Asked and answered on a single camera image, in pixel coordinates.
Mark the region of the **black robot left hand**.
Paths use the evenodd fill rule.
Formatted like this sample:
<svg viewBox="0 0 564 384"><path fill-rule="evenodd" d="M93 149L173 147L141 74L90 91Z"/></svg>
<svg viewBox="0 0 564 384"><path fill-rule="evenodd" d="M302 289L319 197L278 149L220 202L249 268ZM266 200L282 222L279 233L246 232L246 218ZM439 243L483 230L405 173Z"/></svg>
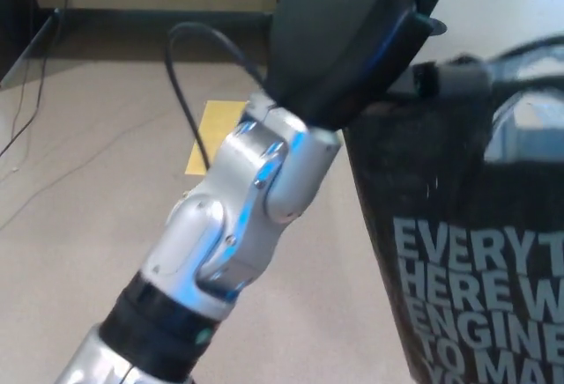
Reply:
<svg viewBox="0 0 564 384"><path fill-rule="evenodd" d="M265 92L309 126L342 129L435 33L439 0L278 0Z"/></svg>

